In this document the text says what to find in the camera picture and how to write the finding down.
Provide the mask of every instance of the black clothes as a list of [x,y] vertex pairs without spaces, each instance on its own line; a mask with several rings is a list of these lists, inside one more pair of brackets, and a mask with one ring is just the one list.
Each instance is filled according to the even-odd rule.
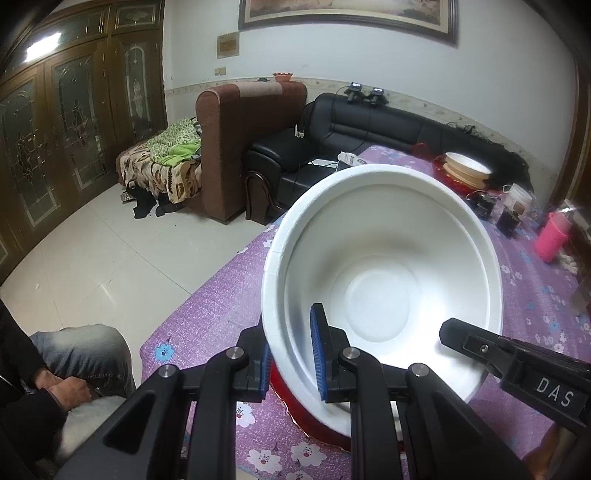
[[158,194],[158,206],[156,207],[156,216],[162,217],[165,213],[178,212],[183,208],[182,203],[172,203],[168,195],[164,192]]
[[133,189],[127,187],[126,192],[138,201],[138,204],[134,207],[134,218],[146,218],[152,207],[156,205],[154,195],[141,187]]
[[51,394],[41,389],[25,395],[21,379],[45,367],[43,358],[0,300],[0,478],[28,477],[27,467],[51,452],[56,432],[66,421]]

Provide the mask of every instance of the floral tablecloth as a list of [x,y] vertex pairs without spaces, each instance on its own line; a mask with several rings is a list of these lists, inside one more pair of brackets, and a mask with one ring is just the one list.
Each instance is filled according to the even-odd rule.
[[[406,166],[431,174],[431,164],[401,152],[370,147],[369,163]],[[512,239],[485,222],[499,258],[504,297],[503,334],[557,352],[591,359],[587,316],[576,317],[568,298],[576,279],[559,265],[546,265],[533,250],[526,225]],[[270,225],[185,301],[141,348],[143,379],[161,364],[181,368],[205,363],[233,346],[243,328],[257,323],[265,257],[275,235]],[[551,422],[498,388],[491,375],[470,402],[519,456],[539,444]],[[236,406],[236,465],[262,479],[347,480],[350,456],[309,439],[269,390],[262,404]]]

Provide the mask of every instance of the green blanket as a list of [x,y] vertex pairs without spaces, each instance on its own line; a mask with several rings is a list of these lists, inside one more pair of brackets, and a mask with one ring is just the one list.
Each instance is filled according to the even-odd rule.
[[198,144],[194,143],[181,143],[170,147],[168,149],[168,155],[159,158],[157,163],[164,165],[165,167],[176,167],[179,163],[184,162],[191,158],[191,155],[195,155],[195,152],[201,147],[201,142]]
[[195,131],[193,121],[185,116],[160,135],[150,138],[145,145],[156,163],[175,167],[189,160],[201,148],[201,138]]

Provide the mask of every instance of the tile floor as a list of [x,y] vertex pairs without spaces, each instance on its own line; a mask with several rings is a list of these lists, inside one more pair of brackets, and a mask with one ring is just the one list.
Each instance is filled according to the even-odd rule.
[[139,347],[265,227],[244,214],[223,225],[191,208],[162,217],[153,209],[136,220],[135,202],[123,205],[121,191],[113,186],[52,231],[0,287],[0,297],[29,335],[92,323],[116,327],[139,383]]

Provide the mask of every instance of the white container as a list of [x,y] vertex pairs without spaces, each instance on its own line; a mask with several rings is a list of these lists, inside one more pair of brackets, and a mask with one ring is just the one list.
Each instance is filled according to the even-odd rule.
[[456,317],[502,330],[501,274],[481,222],[450,189],[404,167],[349,168],[313,186],[285,215],[265,263],[262,318],[279,372],[316,419],[350,435],[349,405],[320,401],[315,302],[352,346],[396,367],[423,362],[466,401],[486,372],[441,345],[441,324]]
[[533,197],[527,193],[523,188],[514,183],[503,202],[508,209],[513,210],[519,218],[523,218],[530,211]]

